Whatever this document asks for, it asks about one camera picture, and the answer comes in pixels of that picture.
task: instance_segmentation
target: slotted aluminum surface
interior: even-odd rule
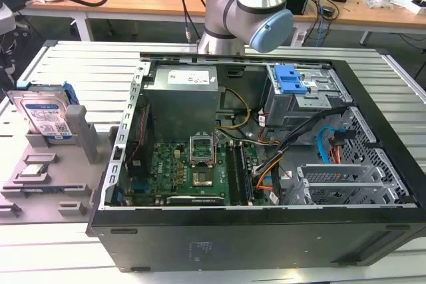
[[[97,130],[103,131],[108,130],[111,124],[120,122],[120,115],[125,107],[130,88],[131,74],[138,62],[140,51],[183,53],[194,49],[189,45],[177,44],[58,42],[54,47],[41,49],[21,80],[36,80],[44,77],[48,80],[69,80],[75,83],[77,96],[88,108],[89,120],[95,123]],[[424,92],[416,88],[414,82],[410,82],[410,86],[420,92],[418,95],[403,81],[397,81],[393,85],[379,80],[376,84],[369,82],[371,79],[383,81],[397,79],[409,82],[405,80],[404,71],[390,57],[382,57],[374,50],[282,48],[274,51],[273,55],[346,60],[385,115],[398,114],[403,120],[406,114],[411,116],[424,114],[425,105],[419,97]],[[391,124],[407,147],[420,156],[417,159],[420,165],[426,168],[426,124],[392,120]],[[23,137],[24,131],[25,124],[15,108],[6,100],[1,102],[2,175],[0,183],[1,178],[9,178],[11,171],[7,173],[7,170],[14,168],[27,145]],[[203,278],[200,278],[200,272],[173,272],[172,275],[157,273],[156,279],[152,278],[152,274],[147,273],[130,278],[120,273],[114,266],[97,238],[89,238],[85,235],[86,226],[85,223],[76,223],[0,227],[2,235],[0,238],[4,242],[0,243],[0,255],[8,257],[4,259],[0,271],[14,272],[5,274],[5,283],[7,280],[15,280],[16,283],[24,282],[26,279],[30,282],[37,281],[35,277],[38,281],[46,282],[49,276],[52,280],[57,279],[58,276],[66,277],[73,283],[84,283],[87,278],[122,281],[124,277],[128,283],[141,281],[147,283],[171,281],[251,283],[282,280],[287,282],[287,279],[292,283],[306,283],[379,278],[387,278],[385,282],[389,283],[390,277],[426,279],[424,277],[426,276],[424,270],[426,239],[424,238],[413,240],[371,267],[213,271],[202,272]],[[45,258],[33,258],[40,254]],[[395,267],[395,265],[405,265],[405,267]]]

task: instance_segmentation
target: motherboard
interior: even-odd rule
[[[248,205],[251,175],[259,159],[251,144],[156,143],[148,178],[132,177],[132,204],[139,206]]]

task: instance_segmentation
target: blue drive bay latch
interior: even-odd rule
[[[281,93],[305,94],[308,89],[302,84],[302,76],[293,65],[276,65],[275,76]]]

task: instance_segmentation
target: aluminum work table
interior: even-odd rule
[[[48,42],[20,80],[69,81],[86,119],[99,132],[119,124],[139,52],[183,53],[159,43]],[[410,153],[426,172],[426,94],[389,56],[372,49],[282,47],[269,55],[347,61]],[[27,127],[8,100],[0,103],[0,184],[27,145]],[[426,283],[426,238],[409,242],[370,267],[121,273],[85,223],[0,226],[0,283]]]

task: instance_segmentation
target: ram slot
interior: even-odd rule
[[[229,187],[229,200],[231,206],[237,206],[238,201],[238,186],[237,176],[235,171],[234,149],[229,145],[226,146],[226,170],[228,172],[228,187]]]
[[[252,197],[250,195],[251,188],[243,146],[235,147],[235,161],[238,175],[238,188],[240,189],[240,201],[243,206],[246,206],[248,205],[247,201]]]

